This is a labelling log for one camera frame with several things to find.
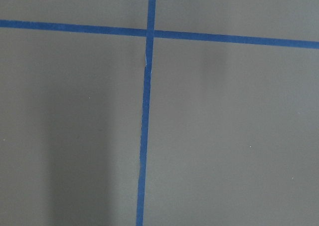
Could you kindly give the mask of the blue tape line vertical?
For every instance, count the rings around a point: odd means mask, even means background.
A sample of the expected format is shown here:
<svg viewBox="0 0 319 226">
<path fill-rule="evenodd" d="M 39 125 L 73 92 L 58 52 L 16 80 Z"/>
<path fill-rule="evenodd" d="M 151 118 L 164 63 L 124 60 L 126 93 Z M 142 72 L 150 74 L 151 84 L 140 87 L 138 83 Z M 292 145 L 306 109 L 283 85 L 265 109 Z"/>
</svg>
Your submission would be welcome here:
<svg viewBox="0 0 319 226">
<path fill-rule="evenodd" d="M 136 210 L 136 225 L 137 226 L 142 226 L 144 223 L 149 113 L 150 113 L 153 48 L 154 48 L 154 35 L 155 35 L 155 15 L 156 15 L 156 0 L 148 0 L 148 17 L 147 17 L 146 44 L 145 44 L 146 63 L 145 63 L 145 69 L 144 69 L 140 156 L 139 156 L 140 170 L 139 170 L 139 178 L 138 178 L 137 210 Z"/>
</svg>

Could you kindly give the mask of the blue tape line horizontal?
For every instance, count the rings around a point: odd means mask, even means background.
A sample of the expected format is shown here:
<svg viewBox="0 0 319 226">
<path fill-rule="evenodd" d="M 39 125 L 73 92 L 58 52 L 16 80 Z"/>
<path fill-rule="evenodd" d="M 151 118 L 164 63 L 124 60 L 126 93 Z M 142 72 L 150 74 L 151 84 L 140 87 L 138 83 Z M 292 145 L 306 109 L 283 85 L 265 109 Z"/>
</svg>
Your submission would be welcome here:
<svg viewBox="0 0 319 226">
<path fill-rule="evenodd" d="M 0 21 L 0 26 L 3 28 L 65 31 L 65 32 L 79 32 L 79 33 L 138 36 L 138 37 L 147 36 L 146 29 L 125 28 L 125 27 L 78 25 L 78 24 L 34 22 L 34 21 L 20 21 L 20 20 L 6 20 L 6 19 L 2 19 Z M 155 30 L 152 36 L 155 38 L 167 38 L 167 39 L 256 44 L 256 45 L 283 46 L 283 47 L 295 47 L 295 48 L 307 48 L 307 49 L 319 48 L 319 43 L 317 41 L 278 39 L 278 38 L 252 37 L 252 36 L 207 34 L 207 33 L 193 33 L 193 32 L 179 32 L 179 31 L 165 31 L 165 30 Z"/>
</svg>

